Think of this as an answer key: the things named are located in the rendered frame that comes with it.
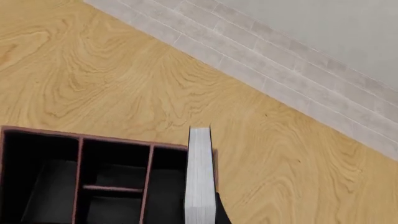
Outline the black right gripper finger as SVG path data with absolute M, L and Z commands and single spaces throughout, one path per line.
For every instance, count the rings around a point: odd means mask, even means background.
M 221 201 L 220 194 L 216 192 L 216 224 L 232 224 Z

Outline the book with white page edges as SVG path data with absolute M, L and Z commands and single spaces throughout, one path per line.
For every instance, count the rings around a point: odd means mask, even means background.
M 210 128 L 190 128 L 185 224 L 215 224 L 216 199 Z

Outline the red-brown desk caddy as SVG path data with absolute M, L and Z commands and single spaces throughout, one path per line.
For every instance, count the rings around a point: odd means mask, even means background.
M 0 224 L 185 224 L 188 144 L 5 126 Z

